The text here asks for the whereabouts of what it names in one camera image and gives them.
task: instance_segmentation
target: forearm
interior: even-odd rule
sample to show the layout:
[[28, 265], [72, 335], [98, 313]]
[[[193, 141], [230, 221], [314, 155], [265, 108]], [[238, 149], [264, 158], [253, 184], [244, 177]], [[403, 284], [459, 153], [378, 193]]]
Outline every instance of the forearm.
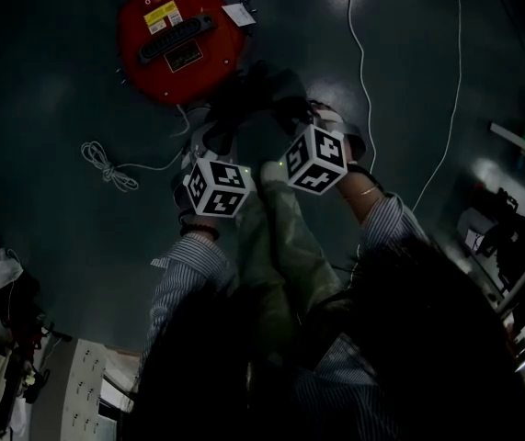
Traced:
[[342, 198], [348, 203], [360, 224], [372, 208], [384, 197], [382, 191], [362, 173], [348, 173], [337, 184]]

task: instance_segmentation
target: striped sleeve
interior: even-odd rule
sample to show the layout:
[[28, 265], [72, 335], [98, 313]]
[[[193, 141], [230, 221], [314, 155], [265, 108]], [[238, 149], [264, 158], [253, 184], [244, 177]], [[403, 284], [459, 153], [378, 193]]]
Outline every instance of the striped sleeve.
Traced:
[[154, 291], [141, 367], [156, 336], [167, 327], [178, 305], [189, 293], [203, 288], [206, 283], [221, 290], [232, 277], [229, 261], [221, 248], [197, 233], [182, 237], [168, 253], [155, 258], [152, 265], [165, 271]]
[[410, 236], [428, 241], [426, 233], [417, 223], [416, 216], [396, 195], [385, 196], [376, 203], [362, 226], [363, 242], [368, 250], [394, 247]]

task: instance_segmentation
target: white box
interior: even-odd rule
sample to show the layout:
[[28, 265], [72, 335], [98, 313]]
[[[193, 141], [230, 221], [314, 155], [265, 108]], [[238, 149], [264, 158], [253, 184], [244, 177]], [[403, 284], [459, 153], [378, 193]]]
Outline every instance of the white box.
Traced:
[[252, 190], [250, 172], [246, 166], [200, 158], [183, 184], [197, 214], [232, 218]]
[[286, 165], [289, 186], [323, 195], [348, 172], [344, 134], [311, 124], [280, 159]]

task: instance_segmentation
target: dark green floor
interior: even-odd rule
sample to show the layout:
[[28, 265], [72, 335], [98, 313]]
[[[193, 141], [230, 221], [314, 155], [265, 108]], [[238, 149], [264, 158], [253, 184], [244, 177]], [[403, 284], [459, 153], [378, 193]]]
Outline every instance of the dark green floor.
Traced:
[[[114, 74], [116, 15], [125, 1], [0, 0], [0, 235], [40, 281], [42, 304], [61, 331], [140, 348], [160, 275], [149, 263], [178, 235], [173, 172], [132, 171], [140, 190], [121, 194], [80, 155], [84, 141], [98, 140], [115, 162], [158, 165], [182, 143], [168, 139], [178, 129], [176, 111], [121, 86]], [[348, 0], [252, 2], [259, 10], [254, 54], [297, 71], [310, 97], [365, 131]], [[430, 232], [453, 223], [444, 211], [464, 201], [477, 159], [511, 160], [513, 150], [488, 133], [488, 122], [525, 121], [525, 57], [503, 7], [462, 0], [462, 11], [454, 137], [417, 212]], [[457, 15], [456, 0], [356, 0], [374, 173], [409, 205], [446, 142], [458, 79]], [[259, 141], [272, 139], [253, 132], [240, 149], [247, 156]], [[301, 202], [329, 258], [346, 264], [358, 231], [336, 194]], [[232, 253], [231, 234], [223, 243]]]

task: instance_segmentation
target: red machine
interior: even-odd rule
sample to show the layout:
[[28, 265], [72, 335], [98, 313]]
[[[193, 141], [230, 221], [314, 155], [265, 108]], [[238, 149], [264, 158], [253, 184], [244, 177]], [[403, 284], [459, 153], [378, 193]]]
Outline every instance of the red machine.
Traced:
[[130, 0], [119, 11], [127, 79], [162, 103], [196, 101], [236, 70], [243, 31], [223, 0]]

